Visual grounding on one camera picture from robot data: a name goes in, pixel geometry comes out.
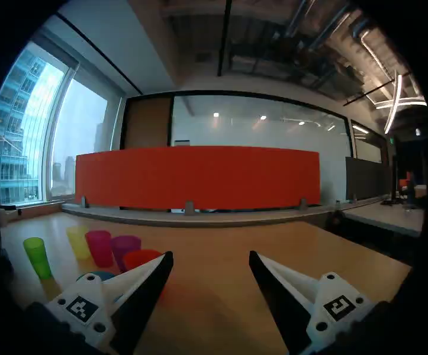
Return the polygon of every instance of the recessed light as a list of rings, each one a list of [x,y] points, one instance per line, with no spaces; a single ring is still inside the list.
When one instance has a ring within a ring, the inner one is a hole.
[[[368,134],[368,131],[364,130],[362,127],[358,127],[355,124],[352,127],[355,128],[356,130],[360,131],[360,132]]]

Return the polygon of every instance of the orange plastic cup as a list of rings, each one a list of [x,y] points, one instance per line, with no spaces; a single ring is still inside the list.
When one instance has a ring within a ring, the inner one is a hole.
[[[127,270],[134,269],[135,267],[139,267],[140,265],[146,264],[153,259],[163,255],[157,250],[151,249],[143,249],[143,250],[135,250],[131,251],[123,256],[123,263]]]

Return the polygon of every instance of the purple plastic cup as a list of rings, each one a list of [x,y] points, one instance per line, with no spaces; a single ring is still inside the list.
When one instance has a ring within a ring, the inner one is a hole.
[[[114,253],[115,261],[121,272],[127,271],[123,256],[131,251],[141,249],[141,239],[134,235],[120,235],[110,241],[112,251]]]
[[[90,231],[85,234],[87,245],[98,267],[110,267],[114,264],[110,247],[111,238],[107,231]]]

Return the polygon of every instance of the wooden table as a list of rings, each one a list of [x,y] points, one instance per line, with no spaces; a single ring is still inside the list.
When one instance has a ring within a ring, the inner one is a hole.
[[[343,213],[351,220],[411,237],[419,237],[424,222],[423,209],[406,210],[403,205],[388,206],[380,202],[347,209]]]
[[[91,259],[74,258],[65,229],[78,224],[112,235],[134,234],[143,248],[173,251],[174,267],[136,354],[286,354],[248,266],[250,250],[312,277],[337,272],[373,301],[390,300],[410,270],[304,222],[165,228],[57,213],[2,229],[3,245],[15,269],[12,291],[22,306],[47,302],[80,274],[98,269]],[[29,237],[44,239],[54,279],[41,282],[34,273],[22,245]]]

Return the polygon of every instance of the red desk divider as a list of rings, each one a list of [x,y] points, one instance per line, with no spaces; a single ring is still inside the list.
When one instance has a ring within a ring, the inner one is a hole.
[[[320,202],[319,154],[230,146],[105,151],[76,158],[76,200],[147,209],[253,209]]]

